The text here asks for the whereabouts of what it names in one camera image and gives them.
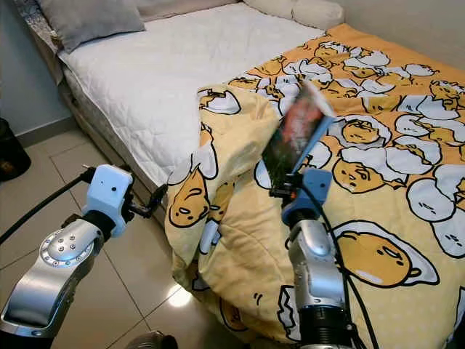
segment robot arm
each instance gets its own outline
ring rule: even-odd
[[[151,216],[166,192],[161,187],[152,206],[141,208],[132,203],[132,182],[131,174],[118,167],[97,168],[84,216],[42,241],[36,262],[13,289],[1,312],[2,347],[50,348],[78,283],[92,269],[103,244],[124,232],[132,209]]]
[[[352,334],[345,312],[344,282],[335,263],[336,249],[317,221],[318,208],[302,190],[305,187],[323,205],[331,173],[308,169],[303,177],[296,174],[289,182],[280,192],[284,198],[292,197],[291,193],[300,188],[296,198],[283,207],[282,218],[291,228],[289,258],[294,269],[302,347],[349,349]]]

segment yellow blanket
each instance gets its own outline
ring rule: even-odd
[[[303,166],[333,173],[324,210],[381,348],[441,348],[465,311],[465,73],[348,25],[199,90],[201,147],[169,178],[175,279],[244,340],[299,340],[259,161],[303,80],[338,115]]]

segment tile floor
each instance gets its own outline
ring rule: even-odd
[[[82,172],[81,164],[107,161],[78,130],[27,148],[31,168],[0,183],[0,231]],[[79,213],[87,184],[63,194],[0,247],[0,306],[37,258],[46,234]],[[241,343],[194,299],[179,307],[183,289],[171,277],[171,250],[155,220],[134,218],[125,234],[109,240],[92,272],[78,285],[75,301],[54,349],[123,349],[138,334],[160,330],[180,349],[241,348]]]

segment book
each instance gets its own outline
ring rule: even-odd
[[[311,82],[304,82],[262,154],[273,188],[282,187],[286,174],[299,171],[334,120],[328,101]]]

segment mattress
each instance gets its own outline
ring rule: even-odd
[[[197,89],[323,31],[230,4],[145,23],[60,59],[156,184],[199,144]]]

